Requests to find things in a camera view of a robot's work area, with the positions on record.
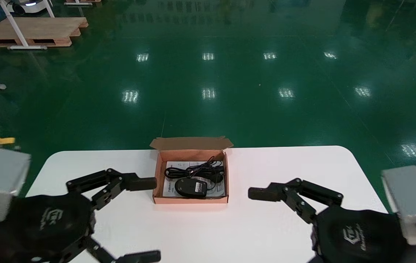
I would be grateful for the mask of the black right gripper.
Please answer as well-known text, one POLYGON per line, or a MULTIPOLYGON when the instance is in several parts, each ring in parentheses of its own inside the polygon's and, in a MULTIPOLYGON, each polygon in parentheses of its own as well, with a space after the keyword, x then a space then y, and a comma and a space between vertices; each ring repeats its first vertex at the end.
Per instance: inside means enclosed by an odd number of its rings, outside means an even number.
POLYGON ((395 215, 342 208, 343 194, 300 178, 250 187, 248 198, 282 201, 305 223, 313 223, 312 263, 399 263, 408 246, 395 215), (328 208, 317 215, 303 197, 328 208))

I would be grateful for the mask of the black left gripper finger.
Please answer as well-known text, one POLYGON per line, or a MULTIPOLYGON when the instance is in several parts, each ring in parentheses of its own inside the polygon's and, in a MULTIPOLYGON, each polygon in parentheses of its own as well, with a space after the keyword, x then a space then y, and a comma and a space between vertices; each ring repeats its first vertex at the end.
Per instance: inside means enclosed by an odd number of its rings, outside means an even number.
POLYGON ((98 171, 66 183, 66 196, 78 198, 90 190, 102 187, 91 197, 91 210, 101 210, 123 191, 154 190, 156 178, 140 178, 136 173, 121 173, 114 169, 98 171))

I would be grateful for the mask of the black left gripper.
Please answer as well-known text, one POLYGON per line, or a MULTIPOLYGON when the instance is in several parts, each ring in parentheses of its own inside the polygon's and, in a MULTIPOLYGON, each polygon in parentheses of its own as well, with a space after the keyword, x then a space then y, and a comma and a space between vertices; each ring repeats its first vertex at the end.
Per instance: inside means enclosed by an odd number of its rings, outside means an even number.
POLYGON ((90 237, 95 223, 81 194, 16 199, 0 221, 0 263, 68 263, 84 250, 100 263, 160 262, 160 250, 113 257, 90 237))

